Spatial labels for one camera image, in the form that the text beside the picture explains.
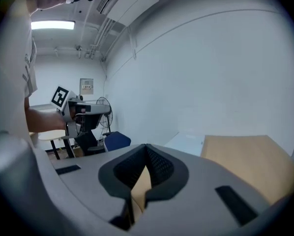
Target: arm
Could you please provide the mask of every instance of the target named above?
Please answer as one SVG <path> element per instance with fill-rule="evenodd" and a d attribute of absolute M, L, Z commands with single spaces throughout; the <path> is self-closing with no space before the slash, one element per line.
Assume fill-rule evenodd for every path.
<path fill-rule="evenodd" d="M 29 132 L 39 133 L 57 129 L 65 130 L 65 122 L 59 113 L 44 113 L 31 109 L 29 98 L 25 98 L 25 113 Z"/>

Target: electric fan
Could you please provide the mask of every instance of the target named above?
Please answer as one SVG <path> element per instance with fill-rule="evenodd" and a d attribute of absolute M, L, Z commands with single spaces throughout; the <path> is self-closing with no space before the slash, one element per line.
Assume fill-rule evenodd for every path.
<path fill-rule="evenodd" d="M 100 97 L 96 104 L 98 105 L 108 105 L 111 108 L 111 105 L 109 103 L 109 101 L 105 98 L 105 97 Z M 102 115 L 101 119 L 100 119 L 100 124 L 109 129 L 109 132 L 111 133 L 111 129 L 110 129 L 110 125 L 112 124 L 113 121 L 113 112 L 112 112 L 112 108 L 111 111 L 108 114 Z"/>

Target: table leg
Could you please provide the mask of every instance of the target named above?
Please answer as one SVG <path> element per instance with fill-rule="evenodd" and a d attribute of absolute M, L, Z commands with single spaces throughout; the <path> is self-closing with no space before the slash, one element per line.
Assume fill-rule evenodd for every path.
<path fill-rule="evenodd" d="M 53 140 L 51 140 L 51 145 L 52 145 L 55 157 L 57 158 L 57 160 L 59 160 L 59 154 L 58 154 L 57 148 L 55 147 L 55 144 L 54 144 Z"/>
<path fill-rule="evenodd" d="M 75 155 L 74 155 L 74 152 L 72 150 L 72 147 L 71 147 L 71 145 L 69 143 L 69 140 L 68 139 L 64 139 L 63 142 L 64 142 L 64 145 L 65 145 L 65 148 L 66 148 L 66 152 L 68 154 L 68 157 L 69 158 L 75 158 Z"/>

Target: wall sign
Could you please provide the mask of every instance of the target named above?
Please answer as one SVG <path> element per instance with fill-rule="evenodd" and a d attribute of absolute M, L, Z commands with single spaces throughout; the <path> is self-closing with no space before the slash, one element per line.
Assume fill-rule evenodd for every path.
<path fill-rule="evenodd" d="M 79 94 L 93 94 L 93 79 L 80 79 Z"/>

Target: small table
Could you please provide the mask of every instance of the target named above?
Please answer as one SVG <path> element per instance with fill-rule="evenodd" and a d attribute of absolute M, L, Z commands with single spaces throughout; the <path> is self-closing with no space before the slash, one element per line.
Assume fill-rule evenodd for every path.
<path fill-rule="evenodd" d="M 54 151 L 55 157 L 59 160 L 59 154 L 57 148 L 55 147 L 54 140 L 61 139 L 61 137 L 65 136 L 65 130 L 52 130 L 43 133 L 39 133 L 39 140 L 42 141 L 50 141 L 52 145 L 52 149 Z M 63 140 L 66 148 L 66 152 L 70 158 L 75 157 L 72 151 L 72 147 L 70 146 L 69 140 Z"/>

